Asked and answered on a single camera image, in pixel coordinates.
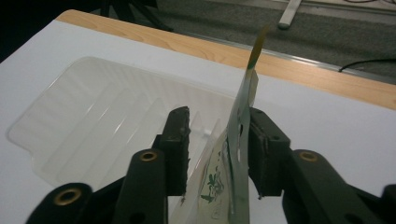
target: white tabletop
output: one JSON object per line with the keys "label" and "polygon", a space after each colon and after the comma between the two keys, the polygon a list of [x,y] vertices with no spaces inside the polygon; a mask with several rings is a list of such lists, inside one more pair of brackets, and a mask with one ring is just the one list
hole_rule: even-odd
{"label": "white tabletop", "polygon": [[[107,35],[60,21],[0,64],[0,223],[23,223],[53,189],[31,169],[31,156],[7,130],[72,62],[94,56],[184,77],[235,95],[243,70]],[[291,139],[291,148],[324,155],[351,185],[380,195],[396,183],[396,112],[259,76],[255,107]],[[279,199],[258,201],[251,188],[251,223],[284,223]]]}

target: wooden surface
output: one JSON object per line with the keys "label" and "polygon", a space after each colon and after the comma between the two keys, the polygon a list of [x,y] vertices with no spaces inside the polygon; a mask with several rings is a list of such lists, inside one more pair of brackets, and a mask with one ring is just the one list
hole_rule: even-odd
{"label": "wooden surface", "polygon": [[[68,10],[57,21],[170,49],[217,63],[245,69],[249,51],[202,39],[168,33],[124,21]],[[330,71],[263,54],[256,65],[258,74],[278,77],[310,88],[342,95],[396,110],[396,86]]]}

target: plastic tray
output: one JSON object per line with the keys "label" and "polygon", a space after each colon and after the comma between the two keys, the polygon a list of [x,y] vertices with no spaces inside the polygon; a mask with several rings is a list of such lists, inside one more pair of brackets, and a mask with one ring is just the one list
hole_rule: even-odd
{"label": "plastic tray", "polygon": [[54,187],[100,189],[124,176],[149,148],[169,111],[191,111],[189,176],[208,137],[227,122],[233,98],[160,72],[83,58],[71,64],[11,127],[8,138],[31,152],[33,169]]}

